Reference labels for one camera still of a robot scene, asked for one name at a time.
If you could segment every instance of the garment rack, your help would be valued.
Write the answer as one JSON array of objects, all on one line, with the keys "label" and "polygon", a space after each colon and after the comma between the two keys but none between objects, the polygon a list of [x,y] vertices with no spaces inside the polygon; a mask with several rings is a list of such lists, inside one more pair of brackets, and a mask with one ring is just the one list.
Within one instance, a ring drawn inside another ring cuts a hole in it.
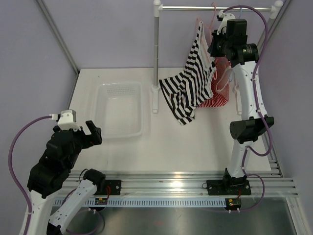
[{"label": "garment rack", "polygon": [[[268,19],[268,29],[270,30],[279,14],[281,8],[283,7],[283,1],[277,0],[274,5],[270,7],[255,7],[256,10],[260,12],[269,12],[270,17]],[[151,91],[153,93],[152,99],[152,112],[158,112],[158,93],[160,90],[160,84],[158,82],[158,36],[159,36],[159,18],[161,11],[221,11],[226,10],[228,7],[213,7],[213,6],[164,6],[161,4],[160,0],[154,0],[154,66],[153,66],[153,84],[151,86]],[[234,8],[230,11],[251,11],[246,8]],[[262,50],[262,45],[265,39],[265,31],[263,31],[260,40],[258,42],[259,51]]]}]

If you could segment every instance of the black mounting plate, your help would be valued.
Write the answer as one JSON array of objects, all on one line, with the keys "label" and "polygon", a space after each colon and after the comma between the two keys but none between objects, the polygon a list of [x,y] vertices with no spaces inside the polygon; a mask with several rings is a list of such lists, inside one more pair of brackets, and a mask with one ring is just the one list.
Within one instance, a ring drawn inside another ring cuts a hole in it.
[{"label": "black mounting plate", "polygon": [[97,192],[94,195],[108,195],[107,191],[105,190],[107,186],[109,186],[111,189],[110,196],[121,195],[121,185],[122,185],[122,182],[120,180],[105,180],[104,191]]},{"label": "black mounting plate", "polygon": [[226,188],[223,185],[222,180],[207,180],[207,193],[209,196],[225,196],[225,195],[239,195],[239,190],[241,190],[241,195],[251,195],[251,188],[248,180],[245,180],[244,185]]}]

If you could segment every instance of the gray floor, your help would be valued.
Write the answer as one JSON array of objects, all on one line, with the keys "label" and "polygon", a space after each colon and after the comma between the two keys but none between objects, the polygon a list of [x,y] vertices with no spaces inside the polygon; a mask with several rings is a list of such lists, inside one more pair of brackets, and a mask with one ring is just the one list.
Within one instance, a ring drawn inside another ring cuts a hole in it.
[{"label": "gray floor", "polygon": [[[244,199],[243,207],[255,203]],[[106,208],[98,235],[295,235],[284,199],[264,199],[256,209],[240,214],[210,208]],[[76,233],[92,231],[97,216],[77,215],[68,227]]]}]

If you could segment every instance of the white table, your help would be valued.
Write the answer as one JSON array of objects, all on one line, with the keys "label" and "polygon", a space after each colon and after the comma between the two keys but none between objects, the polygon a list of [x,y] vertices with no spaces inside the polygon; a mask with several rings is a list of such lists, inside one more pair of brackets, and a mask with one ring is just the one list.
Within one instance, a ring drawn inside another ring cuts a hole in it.
[{"label": "white table", "polygon": [[[159,77],[176,75],[181,68],[159,69]],[[240,120],[235,95],[220,108],[197,108],[195,120],[181,126],[170,111],[162,91],[159,113],[152,114],[153,69],[82,69],[70,108],[77,122],[89,133],[86,120],[94,120],[96,89],[101,84],[139,81],[143,88],[144,127],[142,135],[128,139],[103,140],[100,146],[83,150],[74,170],[94,168],[116,172],[218,172],[227,167],[233,146],[229,124]],[[264,153],[262,138],[255,149]],[[267,157],[250,155],[249,172],[269,173]]]}]

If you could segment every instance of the gray wall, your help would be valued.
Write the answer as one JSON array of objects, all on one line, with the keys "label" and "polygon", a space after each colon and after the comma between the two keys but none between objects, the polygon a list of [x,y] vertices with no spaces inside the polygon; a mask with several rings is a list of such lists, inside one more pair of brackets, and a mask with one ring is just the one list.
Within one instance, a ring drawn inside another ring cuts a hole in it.
[{"label": "gray wall", "polygon": [[[153,0],[45,0],[80,68],[153,67]],[[210,6],[207,0],[162,0],[164,5]],[[270,6],[274,0],[219,0],[218,6]],[[210,24],[212,12],[161,13],[159,64],[183,67],[195,36],[197,17]],[[249,20],[249,40],[257,42],[262,21]]]},{"label": "gray wall", "polygon": [[[9,175],[9,146],[27,123],[66,108],[75,77],[33,0],[2,0],[0,32],[0,233],[16,235],[26,202]],[[22,185],[54,125],[43,120],[17,142],[13,164]]]},{"label": "gray wall", "polygon": [[313,1],[294,0],[273,35],[261,64],[266,108],[275,118],[275,145],[286,176],[296,181],[313,228]]}]

